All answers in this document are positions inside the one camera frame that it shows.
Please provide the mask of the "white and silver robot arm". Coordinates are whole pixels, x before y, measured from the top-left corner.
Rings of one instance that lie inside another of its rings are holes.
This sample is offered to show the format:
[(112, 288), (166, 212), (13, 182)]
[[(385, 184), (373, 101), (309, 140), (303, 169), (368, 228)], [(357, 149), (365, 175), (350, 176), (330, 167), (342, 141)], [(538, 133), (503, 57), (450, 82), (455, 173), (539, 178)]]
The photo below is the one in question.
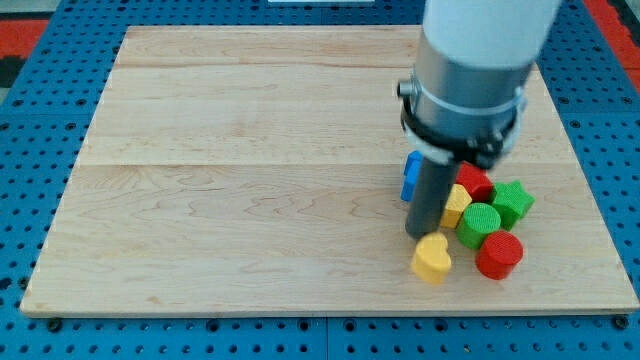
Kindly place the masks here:
[(398, 84), (408, 142), (429, 162), (492, 168), (514, 147), (525, 85), (560, 0), (428, 0), (411, 76)]

